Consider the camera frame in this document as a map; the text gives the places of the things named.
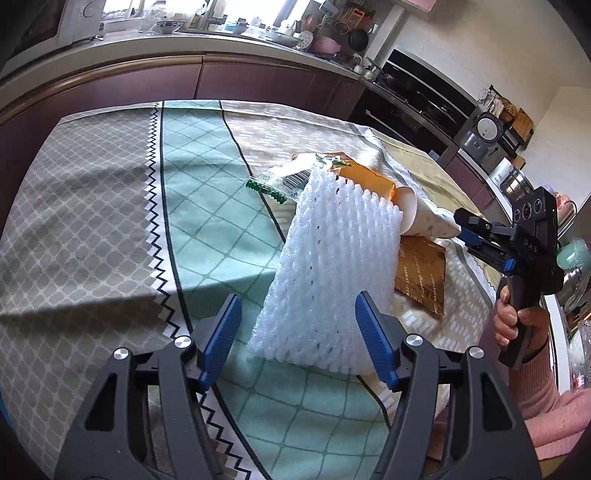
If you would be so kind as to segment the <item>right hand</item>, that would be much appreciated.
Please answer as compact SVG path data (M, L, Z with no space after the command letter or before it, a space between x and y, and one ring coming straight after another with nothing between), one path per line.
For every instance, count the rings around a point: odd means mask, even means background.
M527 363L538 355L547 344L550 315L540 306L517 311L510 304L510 300L509 287L504 286L500 290L493 318L495 341L499 347L506 348L518 338L519 324L530 328L530 341L523 357L523 362Z

